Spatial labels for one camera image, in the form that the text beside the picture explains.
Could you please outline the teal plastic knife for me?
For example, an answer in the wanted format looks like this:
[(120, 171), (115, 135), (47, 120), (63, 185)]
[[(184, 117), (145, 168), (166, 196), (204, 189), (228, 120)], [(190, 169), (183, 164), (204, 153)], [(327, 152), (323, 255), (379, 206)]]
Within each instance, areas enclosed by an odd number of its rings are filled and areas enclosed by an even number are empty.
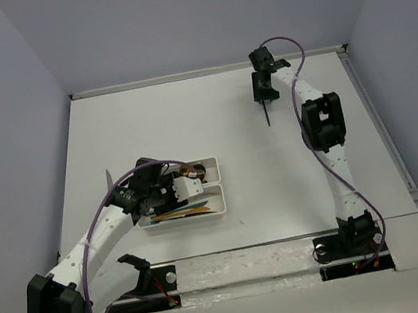
[(175, 214), (178, 212), (184, 212), (188, 210), (198, 209), (201, 207), (206, 207), (207, 203), (208, 203), (208, 200), (201, 200), (200, 202), (195, 202), (192, 204), (184, 205), (183, 207), (177, 208), (175, 210), (170, 210), (169, 212), (161, 212), (160, 214), (152, 215), (152, 217), (166, 216), (166, 215), (171, 215), (171, 214)]

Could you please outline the copper metal spoon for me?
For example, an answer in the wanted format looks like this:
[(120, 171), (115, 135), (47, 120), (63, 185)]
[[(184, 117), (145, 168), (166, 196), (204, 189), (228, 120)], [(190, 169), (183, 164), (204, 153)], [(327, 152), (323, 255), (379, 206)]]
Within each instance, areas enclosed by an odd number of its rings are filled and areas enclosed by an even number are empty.
[(187, 178), (192, 178), (192, 179), (199, 179), (197, 177), (197, 173), (195, 172), (195, 170), (193, 169), (193, 165), (190, 165), (189, 167), (187, 166), (181, 166), (180, 169), (178, 170), (179, 174), (181, 176), (187, 177)]

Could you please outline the blue plastic knife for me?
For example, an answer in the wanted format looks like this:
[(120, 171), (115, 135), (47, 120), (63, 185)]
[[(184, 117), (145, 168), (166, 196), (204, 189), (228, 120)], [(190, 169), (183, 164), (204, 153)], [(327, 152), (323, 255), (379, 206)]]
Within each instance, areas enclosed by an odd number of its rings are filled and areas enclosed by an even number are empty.
[(262, 107), (263, 107), (263, 112), (265, 113), (265, 118), (266, 118), (266, 121), (267, 121), (267, 125), (270, 127), (271, 121), (270, 121), (270, 117), (269, 117), (269, 112), (267, 111), (266, 102), (264, 100), (262, 100), (261, 104), (262, 104)]

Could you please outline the teal handled steel knife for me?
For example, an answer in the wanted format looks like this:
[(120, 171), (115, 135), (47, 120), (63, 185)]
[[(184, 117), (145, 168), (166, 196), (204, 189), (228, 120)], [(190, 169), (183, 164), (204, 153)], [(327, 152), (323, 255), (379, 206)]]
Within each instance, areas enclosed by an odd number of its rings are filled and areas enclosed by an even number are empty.
[(193, 213), (184, 214), (182, 216), (176, 216), (176, 217), (166, 218), (162, 220), (152, 221), (152, 222), (149, 222), (144, 227), (148, 228), (148, 227), (153, 227), (153, 226), (158, 226), (158, 225), (162, 226), (163, 224), (166, 224), (166, 223), (181, 221), (181, 220), (199, 217), (199, 216), (216, 216), (216, 214), (219, 214), (219, 213), (214, 212), (214, 211), (193, 212)]

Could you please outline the orange plastic knife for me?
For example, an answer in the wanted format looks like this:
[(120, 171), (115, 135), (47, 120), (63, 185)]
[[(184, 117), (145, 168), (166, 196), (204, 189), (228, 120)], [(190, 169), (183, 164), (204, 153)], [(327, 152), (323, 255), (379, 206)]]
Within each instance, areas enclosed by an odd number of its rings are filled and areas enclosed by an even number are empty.
[(157, 221), (157, 220), (162, 220), (162, 219), (166, 219), (166, 218), (171, 218), (171, 217), (176, 217), (176, 216), (182, 216), (184, 214), (189, 214), (189, 213), (193, 213), (193, 212), (202, 212), (202, 211), (210, 211), (211, 208), (206, 205), (206, 207), (201, 207), (201, 208), (197, 208), (197, 209), (193, 209), (193, 210), (188, 210), (188, 211), (183, 211), (183, 212), (178, 212), (175, 214), (171, 214), (171, 215), (166, 215), (166, 216), (157, 216), (157, 217), (151, 217), (151, 222), (152, 221)]

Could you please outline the black plastic spoon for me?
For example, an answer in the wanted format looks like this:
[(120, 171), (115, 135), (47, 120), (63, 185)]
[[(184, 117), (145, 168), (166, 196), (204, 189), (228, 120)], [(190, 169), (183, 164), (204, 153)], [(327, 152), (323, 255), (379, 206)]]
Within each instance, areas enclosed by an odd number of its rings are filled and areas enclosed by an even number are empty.
[(197, 177), (200, 180), (204, 180), (206, 178), (205, 176), (207, 175), (207, 169), (204, 164), (194, 164), (193, 169), (195, 170)]

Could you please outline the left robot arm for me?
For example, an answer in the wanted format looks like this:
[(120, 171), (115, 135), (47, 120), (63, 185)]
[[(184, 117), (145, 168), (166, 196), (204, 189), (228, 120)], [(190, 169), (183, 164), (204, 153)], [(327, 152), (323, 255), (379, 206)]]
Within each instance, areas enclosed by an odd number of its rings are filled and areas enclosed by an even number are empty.
[(153, 274), (152, 265), (131, 253), (119, 256), (106, 271), (110, 253), (148, 213), (183, 207), (202, 192), (192, 165), (177, 160), (140, 158), (107, 192), (87, 232), (72, 251), (26, 288), (26, 313), (110, 313), (118, 299), (144, 299), (155, 288), (175, 300)]

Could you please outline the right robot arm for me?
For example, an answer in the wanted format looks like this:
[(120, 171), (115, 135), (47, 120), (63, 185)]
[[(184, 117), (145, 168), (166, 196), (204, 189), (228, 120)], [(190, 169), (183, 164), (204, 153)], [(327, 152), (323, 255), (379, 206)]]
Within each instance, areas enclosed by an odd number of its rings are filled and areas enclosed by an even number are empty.
[(323, 167), (333, 194), (338, 227), (335, 233), (313, 242), (313, 256), (320, 264), (363, 256), (376, 245), (375, 237), (381, 231), (371, 213), (373, 206), (353, 186), (340, 97), (315, 89), (297, 74), (282, 82), (290, 88), (302, 140)]

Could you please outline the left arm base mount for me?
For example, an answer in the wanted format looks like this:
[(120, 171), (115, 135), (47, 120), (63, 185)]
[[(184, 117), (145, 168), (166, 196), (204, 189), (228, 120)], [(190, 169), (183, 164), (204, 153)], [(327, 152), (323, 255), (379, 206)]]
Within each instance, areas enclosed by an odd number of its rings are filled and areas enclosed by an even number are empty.
[(138, 275), (135, 287), (123, 291), (107, 313), (156, 313), (182, 306), (174, 264), (153, 267), (147, 260), (130, 254), (117, 262), (129, 273), (138, 271)]

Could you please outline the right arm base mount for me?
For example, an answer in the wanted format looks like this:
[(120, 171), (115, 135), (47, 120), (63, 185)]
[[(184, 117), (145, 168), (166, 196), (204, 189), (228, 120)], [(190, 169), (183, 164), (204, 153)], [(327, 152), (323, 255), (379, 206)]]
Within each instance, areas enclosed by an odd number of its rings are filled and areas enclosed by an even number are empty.
[(322, 281), (395, 269), (381, 228), (369, 211), (347, 220), (338, 219), (337, 226), (336, 232), (312, 240), (311, 256), (319, 264)]

